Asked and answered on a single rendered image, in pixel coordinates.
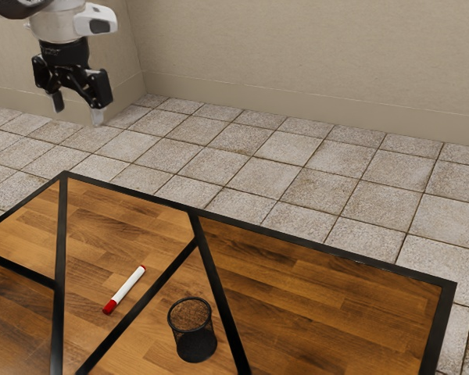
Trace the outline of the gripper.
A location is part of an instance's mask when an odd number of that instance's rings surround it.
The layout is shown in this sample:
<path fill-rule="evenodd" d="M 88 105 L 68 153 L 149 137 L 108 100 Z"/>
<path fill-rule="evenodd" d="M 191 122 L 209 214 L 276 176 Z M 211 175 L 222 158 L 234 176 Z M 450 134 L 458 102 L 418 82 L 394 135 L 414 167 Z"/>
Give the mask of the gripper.
<path fill-rule="evenodd" d="M 76 91 L 90 107 L 91 123 L 102 125 L 106 107 L 113 102 L 113 93 L 108 73 L 104 70 L 90 70 L 89 45 L 86 37 L 68 43 L 39 41 L 41 55 L 31 59 L 34 82 L 50 97 L 55 113 L 64 110 L 59 78 L 52 75 L 49 67 L 70 67 L 66 72 L 68 88 Z"/>

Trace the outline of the white marker with red cap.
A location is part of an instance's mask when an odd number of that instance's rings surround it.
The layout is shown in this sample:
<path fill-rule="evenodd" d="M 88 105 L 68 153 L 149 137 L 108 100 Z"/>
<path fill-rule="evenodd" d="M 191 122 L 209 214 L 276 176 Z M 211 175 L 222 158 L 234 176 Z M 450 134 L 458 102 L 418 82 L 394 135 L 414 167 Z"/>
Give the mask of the white marker with red cap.
<path fill-rule="evenodd" d="M 140 265 L 123 283 L 123 285 L 118 289 L 118 291 L 113 295 L 113 297 L 105 304 L 102 308 L 102 312 L 105 315 L 110 315 L 114 309 L 121 303 L 124 297 L 132 289 L 133 286 L 141 279 L 145 274 L 146 267 Z"/>

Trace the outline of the black mesh pen holder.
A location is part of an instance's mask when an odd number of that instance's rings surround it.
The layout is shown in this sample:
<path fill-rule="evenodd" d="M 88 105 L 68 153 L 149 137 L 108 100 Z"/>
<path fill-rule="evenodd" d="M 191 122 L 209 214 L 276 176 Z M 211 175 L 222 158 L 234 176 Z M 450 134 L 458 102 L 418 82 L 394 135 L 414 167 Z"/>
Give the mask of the black mesh pen holder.
<path fill-rule="evenodd" d="M 176 301 L 167 313 L 177 354 L 187 363 L 201 363 L 217 350 L 210 304 L 200 297 Z"/>

